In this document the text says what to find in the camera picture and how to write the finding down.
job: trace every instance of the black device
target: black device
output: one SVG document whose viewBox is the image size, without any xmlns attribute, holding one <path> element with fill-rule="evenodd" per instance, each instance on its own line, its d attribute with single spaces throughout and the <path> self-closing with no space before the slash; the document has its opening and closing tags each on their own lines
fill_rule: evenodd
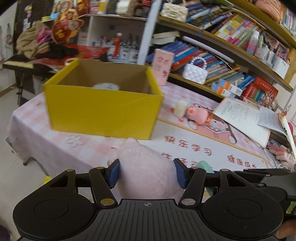
<svg viewBox="0 0 296 241">
<path fill-rule="evenodd" d="M 295 217 L 296 173 L 247 169 L 206 173 L 174 160 L 180 186 L 174 199 L 122 199 L 110 189 L 119 178 L 117 159 L 108 168 L 76 174 L 69 169 L 20 201 L 13 220 L 21 241 L 275 241 L 283 219 Z M 90 187 L 94 203 L 78 194 Z M 212 197 L 202 203 L 204 189 Z"/>
</svg>

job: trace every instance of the beige blanket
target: beige blanket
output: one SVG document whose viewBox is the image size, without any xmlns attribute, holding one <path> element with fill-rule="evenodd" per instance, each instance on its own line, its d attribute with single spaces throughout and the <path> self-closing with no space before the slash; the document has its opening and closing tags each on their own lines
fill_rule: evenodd
<svg viewBox="0 0 296 241">
<path fill-rule="evenodd" d="M 49 50 L 48 42 L 38 45 L 37 37 L 42 28 L 49 29 L 40 21 L 33 23 L 32 27 L 23 31 L 16 42 L 18 54 L 24 54 L 28 59 L 32 59 L 38 53 Z"/>
</svg>

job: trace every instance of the black cloth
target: black cloth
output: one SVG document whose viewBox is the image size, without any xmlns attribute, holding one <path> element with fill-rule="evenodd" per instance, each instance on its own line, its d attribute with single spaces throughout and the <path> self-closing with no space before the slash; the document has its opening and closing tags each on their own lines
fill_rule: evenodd
<svg viewBox="0 0 296 241">
<path fill-rule="evenodd" d="M 69 48 L 64 45 L 50 43 L 49 51 L 45 53 L 36 54 L 36 58 L 54 58 L 54 59 L 63 59 L 64 57 L 74 57 L 78 54 L 78 49 Z"/>
</svg>

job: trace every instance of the ribbed black plate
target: ribbed black plate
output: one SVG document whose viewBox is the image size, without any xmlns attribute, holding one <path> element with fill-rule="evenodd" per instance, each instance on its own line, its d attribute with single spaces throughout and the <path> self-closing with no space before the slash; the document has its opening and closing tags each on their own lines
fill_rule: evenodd
<svg viewBox="0 0 296 241">
<path fill-rule="evenodd" d="M 84 231 L 65 241 L 228 241 L 209 229 L 194 210 L 173 200 L 122 200 L 102 210 Z M 276 241 L 275 237 L 263 239 Z"/>
</svg>

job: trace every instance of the white plush toy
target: white plush toy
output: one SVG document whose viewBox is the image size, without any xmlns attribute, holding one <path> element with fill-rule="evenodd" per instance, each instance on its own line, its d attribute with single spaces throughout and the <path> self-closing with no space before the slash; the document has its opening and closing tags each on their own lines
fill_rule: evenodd
<svg viewBox="0 0 296 241">
<path fill-rule="evenodd" d="M 124 199 L 170 199 L 178 203 L 184 190 L 177 181 L 176 167 L 154 150 L 128 138 L 115 146 L 108 161 L 119 159 L 120 174 L 117 187 Z"/>
</svg>

